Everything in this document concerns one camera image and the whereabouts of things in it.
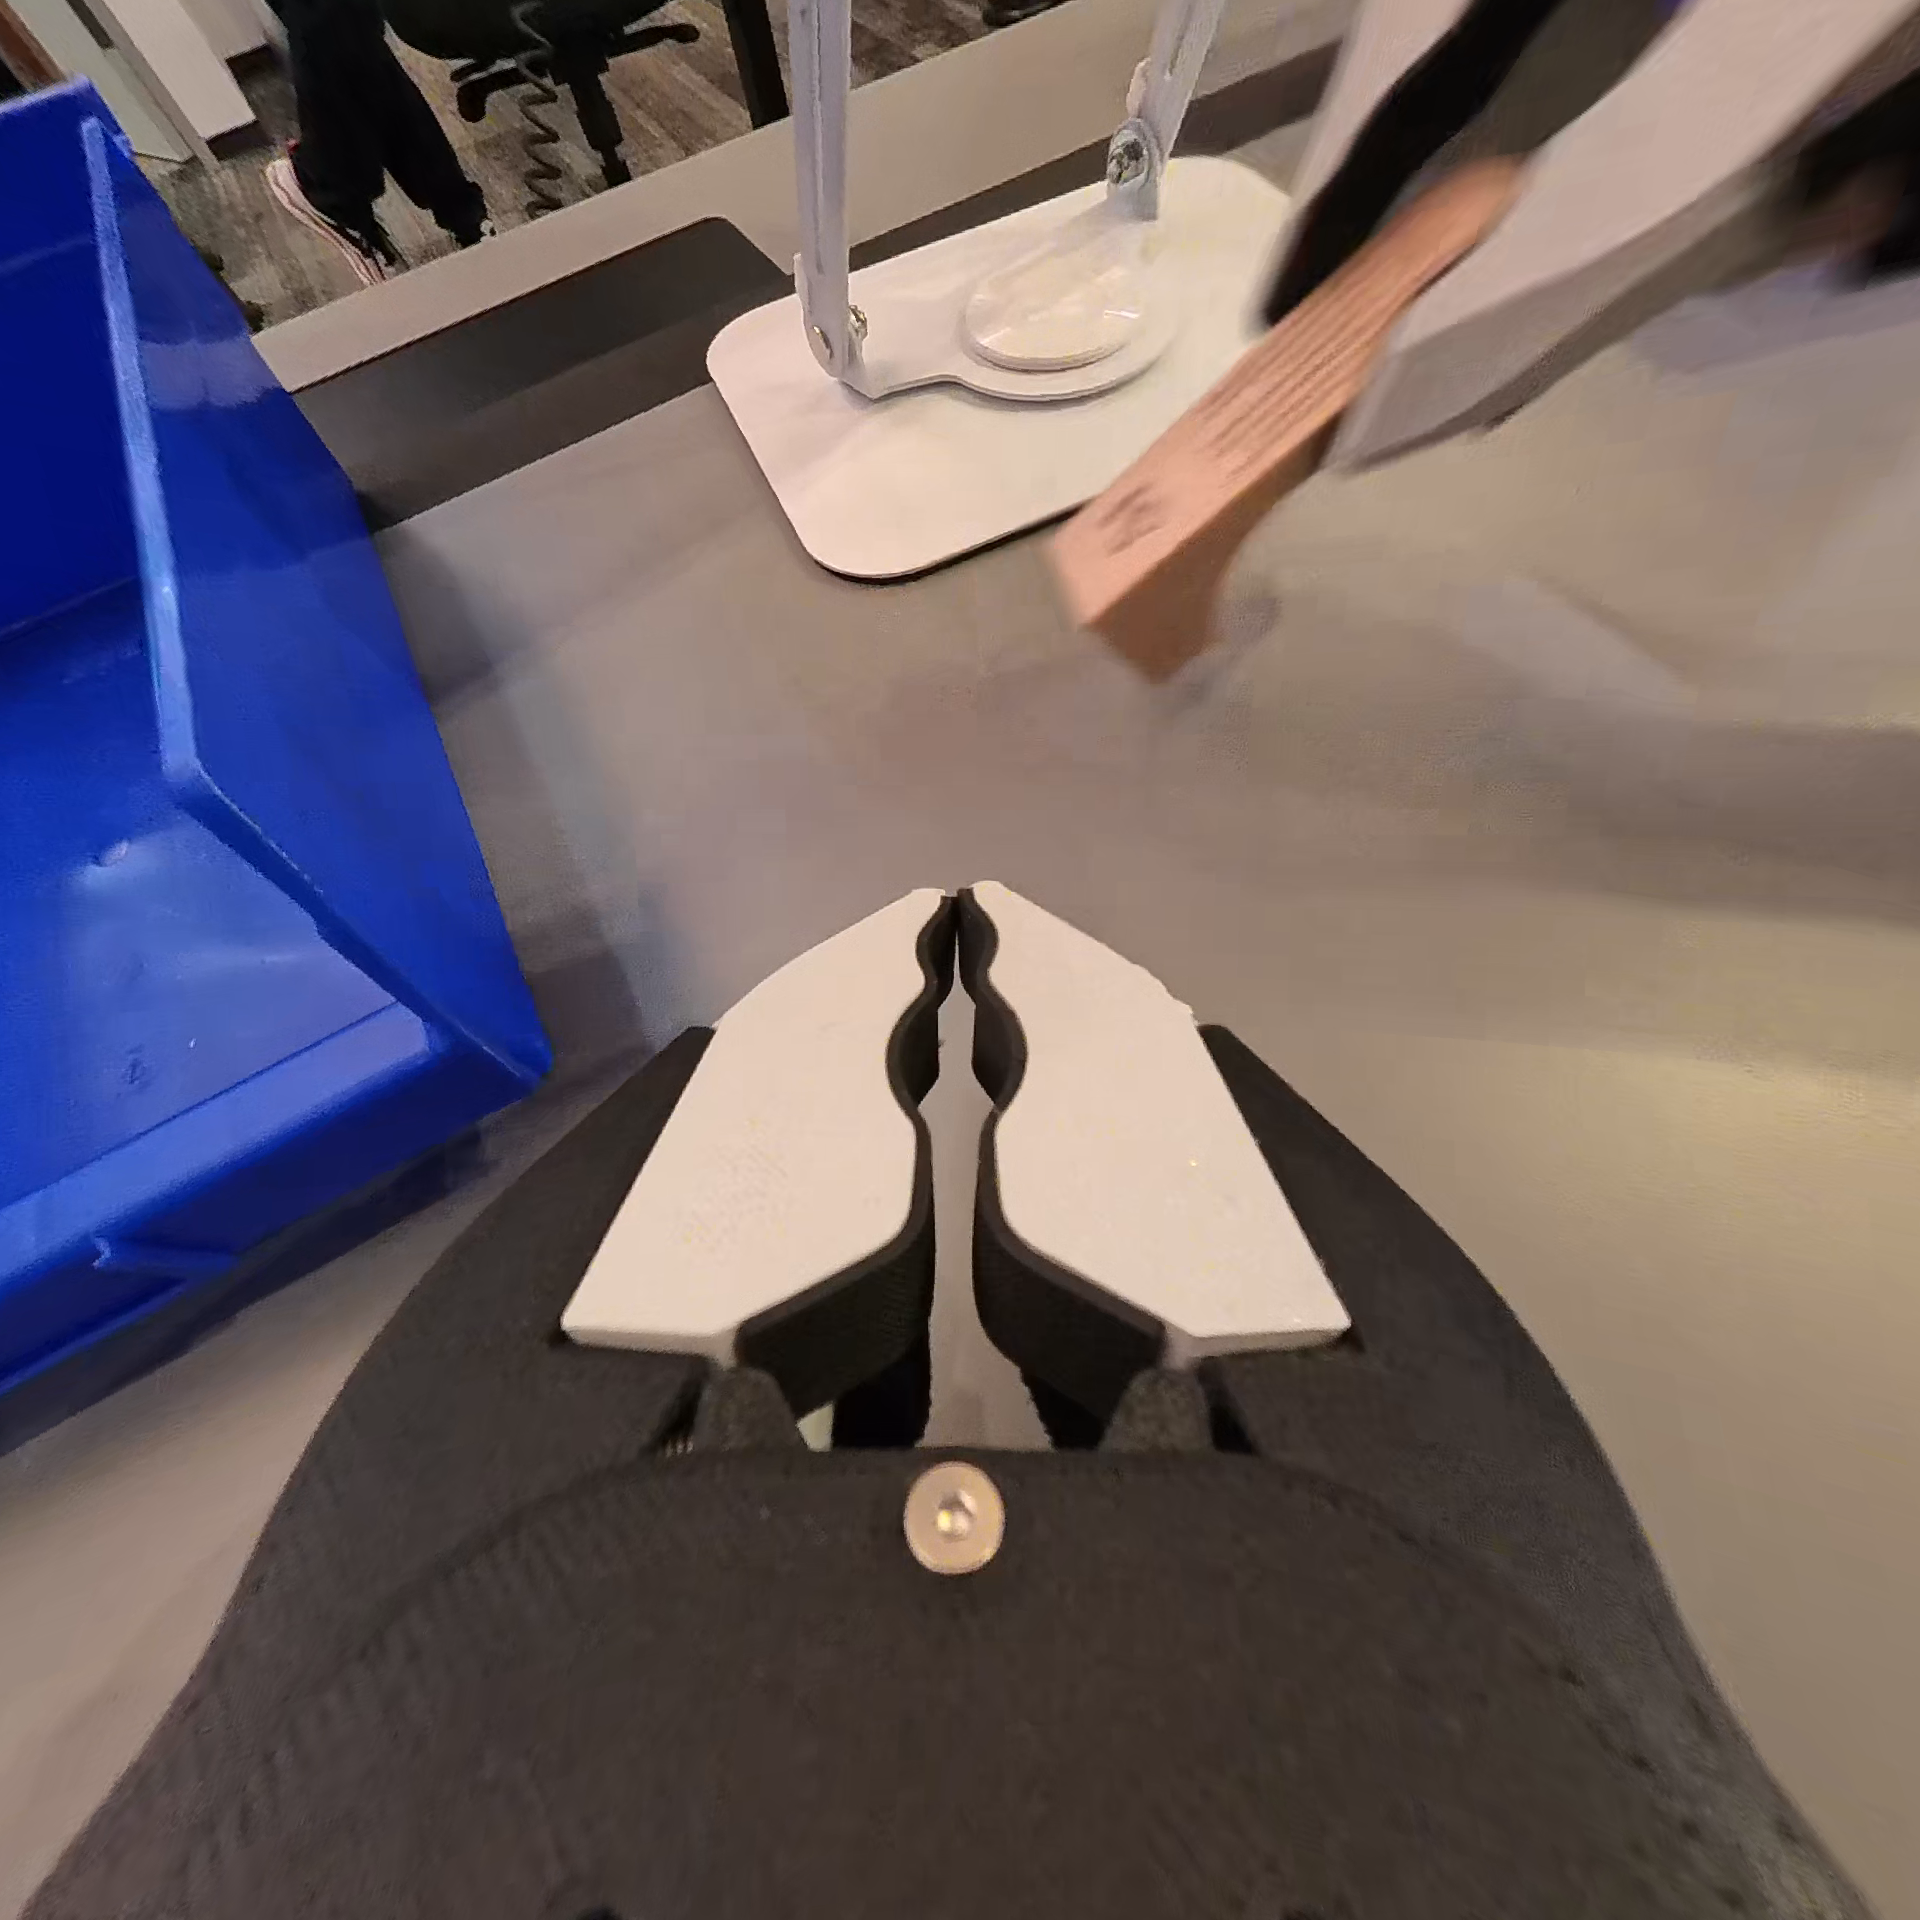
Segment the black table leg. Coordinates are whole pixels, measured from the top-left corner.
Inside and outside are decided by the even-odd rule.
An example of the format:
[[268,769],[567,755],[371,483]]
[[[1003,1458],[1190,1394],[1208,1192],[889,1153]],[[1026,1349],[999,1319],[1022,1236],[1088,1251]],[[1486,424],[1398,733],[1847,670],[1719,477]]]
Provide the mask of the black table leg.
[[781,43],[767,1],[726,0],[716,3],[729,28],[741,96],[756,129],[791,113]]

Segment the natural wooden arch block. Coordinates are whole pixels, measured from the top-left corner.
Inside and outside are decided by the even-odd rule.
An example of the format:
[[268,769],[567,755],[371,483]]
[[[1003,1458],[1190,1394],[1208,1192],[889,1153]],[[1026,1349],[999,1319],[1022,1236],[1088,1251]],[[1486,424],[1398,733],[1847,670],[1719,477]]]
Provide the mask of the natural wooden arch block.
[[1522,171],[1493,155],[1426,188],[1068,517],[1051,563],[1078,630],[1153,684],[1201,658],[1237,554],[1321,469],[1395,326],[1501,223]]

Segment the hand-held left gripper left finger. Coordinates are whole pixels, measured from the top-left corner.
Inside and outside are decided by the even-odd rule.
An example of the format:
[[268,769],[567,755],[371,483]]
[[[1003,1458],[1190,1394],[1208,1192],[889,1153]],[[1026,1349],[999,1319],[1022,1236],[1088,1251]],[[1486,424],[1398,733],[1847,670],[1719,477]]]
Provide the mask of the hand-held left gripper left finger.
[[934,1147],[957,898],[916,888],[716,1021],[561,1314],[577,1346],[772,1379],[832,1444],[932,1410]]

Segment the black office chair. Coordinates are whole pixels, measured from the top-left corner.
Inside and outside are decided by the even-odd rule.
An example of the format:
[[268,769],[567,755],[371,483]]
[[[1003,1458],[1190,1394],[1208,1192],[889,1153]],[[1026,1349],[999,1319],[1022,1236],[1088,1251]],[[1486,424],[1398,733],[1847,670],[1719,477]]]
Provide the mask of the black office chair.
[[453,108],[468,126],[480,126],[496,97],[508,99],[528,219],[565,206],[563,103],[572,103],[600,182],[627,183],[613,65],[701,40],[701,28],[668,16],[667,1],[393,1],[386,22],[402,46],[447,65]]

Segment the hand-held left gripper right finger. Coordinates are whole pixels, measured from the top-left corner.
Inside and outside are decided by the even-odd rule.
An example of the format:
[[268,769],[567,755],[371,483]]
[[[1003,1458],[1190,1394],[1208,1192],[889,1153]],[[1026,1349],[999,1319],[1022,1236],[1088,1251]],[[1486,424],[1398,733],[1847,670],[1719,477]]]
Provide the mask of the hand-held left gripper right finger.
[[1217,1049],[1164,982],[1012,885],[961,894],[988,1100],[973,1303],[1055,1449],[1161,1371],[1355,1332]]

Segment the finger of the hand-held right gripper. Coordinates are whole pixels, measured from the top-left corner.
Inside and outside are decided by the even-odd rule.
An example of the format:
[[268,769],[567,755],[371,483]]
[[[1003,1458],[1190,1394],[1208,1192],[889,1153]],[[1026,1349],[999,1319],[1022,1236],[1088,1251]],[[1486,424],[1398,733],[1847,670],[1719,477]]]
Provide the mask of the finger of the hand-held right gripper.
[[1796,150],[1915,69],[1917,3],[1681,3],[1400,313],[1329,466],[1491,425],[1708,285],[1765,234]]
[[1279,324],[1344,268],[1414,193],[1486,162],[1525,182],[1567,108],[1501,105],[1572,3],[1357,3],[1313,116],[1293,214],[1262,287]]

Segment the white document stand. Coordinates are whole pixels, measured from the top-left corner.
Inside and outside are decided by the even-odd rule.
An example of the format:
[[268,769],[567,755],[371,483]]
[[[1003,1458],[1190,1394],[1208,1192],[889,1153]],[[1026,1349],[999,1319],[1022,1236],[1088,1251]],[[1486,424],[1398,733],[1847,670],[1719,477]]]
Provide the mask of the white document stand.
[[788,7],[795,293],[707,372],[806,556],[896,582],[1068,515],[1253,341],[1289,196],[1179,155],[1226,3],[1164,3],[1097,183],[852,268],[852,7]]

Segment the blue plastic bin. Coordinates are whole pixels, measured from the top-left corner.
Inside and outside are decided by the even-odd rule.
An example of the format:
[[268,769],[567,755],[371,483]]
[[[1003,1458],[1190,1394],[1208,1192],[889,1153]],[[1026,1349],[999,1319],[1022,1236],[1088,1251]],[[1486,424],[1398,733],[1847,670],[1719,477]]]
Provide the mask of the blue plastic bin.
[[86,82],[3,113],[3,1439],[554,1065],[368,523]]

